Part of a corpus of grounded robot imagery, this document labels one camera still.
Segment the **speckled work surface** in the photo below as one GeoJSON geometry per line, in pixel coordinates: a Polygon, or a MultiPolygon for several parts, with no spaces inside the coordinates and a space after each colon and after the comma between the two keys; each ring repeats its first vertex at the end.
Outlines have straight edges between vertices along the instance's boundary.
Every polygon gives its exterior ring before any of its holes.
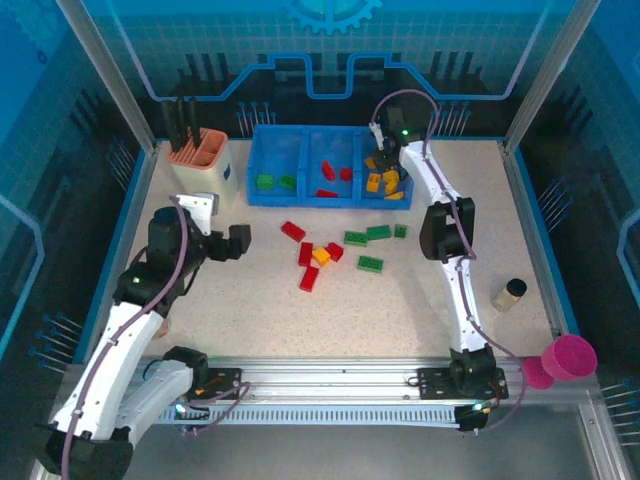
{"type": "MultiPolygon", "coordinates": [[[[231,146],[244,178],[250,142],[231,146]]],[[[519,355],[539,355],[551,334],[496,142],[434,141],[432,148],[451,184],[476,203],[478,260],[471,275],[486,331],[519,355]],[[499,314],[491,295],[514,276],[529,290],[499,314]]],[[[173,185],[168,167],[157,166],[131,256],[146,245],[147,223],[156,208],[169,204],[173,185]]],[[[448,356],[446,296],[437,264],[424,259],[418,246],[424,213],[418,197],[408,212],[255,208],[247,206],[242,188],[233,208],[214,217],[213,228],[251,224],[249,252],[239,261],[207,262],[189,295],[175,302],[170,333],[151,342],[146,353],[183,345],[209,355],[448,356]],[[304,273],[297,264],[299,244],[280,231],[286,220],[317,245],[342,244],[345,230],[396,223],[409,229],[404,240],[345,246],[340,262],[321,269],[309,294],[298,288],[304,273]],[[356,269],[359,255],[382,258],[382,274],[356,269]]]]}

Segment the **gray floor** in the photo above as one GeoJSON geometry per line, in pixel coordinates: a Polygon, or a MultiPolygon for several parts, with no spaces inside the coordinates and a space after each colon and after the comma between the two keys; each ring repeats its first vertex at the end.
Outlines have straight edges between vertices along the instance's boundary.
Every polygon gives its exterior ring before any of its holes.
{"type": "Polygon", "coordinates": [[[588,480],[571,412],[527,407],[479,438],[419,427],[152,427],[126,476],[224,480],[588,480]]]}

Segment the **black mounting plate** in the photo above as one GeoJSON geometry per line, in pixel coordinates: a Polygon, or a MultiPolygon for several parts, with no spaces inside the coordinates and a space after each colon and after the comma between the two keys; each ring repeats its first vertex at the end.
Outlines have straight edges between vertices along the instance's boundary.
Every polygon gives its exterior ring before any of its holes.
{"type": "MultiPolygon", "coordinates": [[[[458,400],[463,397],[458,392],[449,368],[419,368],[416,373],[417,387],[420,391],[420,400],[458,400]]],[[[500,394],[500,399],[509,398],[509,389],[504,377],[504,370],[496,368],[491,385],[477,392],[473,398],[477,400],[489,400],[496,396],[495,389],[500,394]]]]}
{"type": "MultiPolygon", "coordinates": [[[[208,400],[231,390],[242,382],[242,370],[239,368],[209,368],[204,392],[198,395],[198,400],[208,400]]],[[[227,395],[225,400],[237,400],[240,391],[227,395]]]]}

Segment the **pink plastic cup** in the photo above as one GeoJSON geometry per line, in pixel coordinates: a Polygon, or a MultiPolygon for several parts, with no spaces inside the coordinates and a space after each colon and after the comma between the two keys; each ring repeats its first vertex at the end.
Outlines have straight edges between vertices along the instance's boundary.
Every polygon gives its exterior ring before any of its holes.
{"type": "Polygon", "coordinates": [[[588,377],[597,366],[595,350],[578,335],[563,335],[542,353],[542,368],[556,380],[588,377]]]}
{"type": "Polygon", "coordinates": [[[553,385],[553,378],[542,368],[541,357],[527,357],[522,362],[527,385],[536,390],[546,390],[553,385]]]}

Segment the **red lego brick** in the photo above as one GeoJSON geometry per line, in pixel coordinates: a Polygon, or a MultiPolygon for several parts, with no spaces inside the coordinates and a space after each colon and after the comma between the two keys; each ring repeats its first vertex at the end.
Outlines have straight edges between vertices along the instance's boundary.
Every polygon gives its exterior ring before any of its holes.
{"type": "Polygon", "coordinates": [[[300,282],[300,290],[311,292],[311,290],[313,290],[313,284],[316,283],[316,278],[318,278],[318,272],[320,272],[320,269],[316,267],[307,267],[300,282]]]}
{"type": "Polygon", "coordinates": [[[342,255],[344,254],[344,248],[342,248],[337,243],[331,242],[329,245],[324,247],[324,249],[329,252],[329,255],[331,255],[331,260],[333,260],[334,262],[340,260],[342,258],[342,255]]]}
{"type": "Polygon", "coordinates": [[[350,182],[351,180],[353,180],[353,170],[351,170],[350,168],[341,168],[340,180],[344,180],[345,182],[350,182]]]}
{"type": "Polygon", "coordinates": [[[335,181],[336,171],[327,160],[322,161],[322,173],[324,173],[324,178],[326,178],[330,182],[335,181]]]}
{"type": "Polygon", "coordinates": [[[282,231],[283,233],[293,238],[296,242],[301,241],[304,238],[304,236],[307,234],[307,232],[302,230],[295,223],[291,223],[291,222],[285,222],[284,225],[282,225],[282,231]]]}
{"type": "Polygon", "coordinates": [[[311,265],[311,254],[313,253],[313,243],[302,242],[300,244],[300,256],[298,257],[298,265],[308,267],[311,265]]]}
{"type": "Polygon", "coordinates": [[[323,188],[316,190],[316,197],[338,198],[339,196],[340,195],[336,192],[332,192],[331,190],[324,190],[323,188]]]}

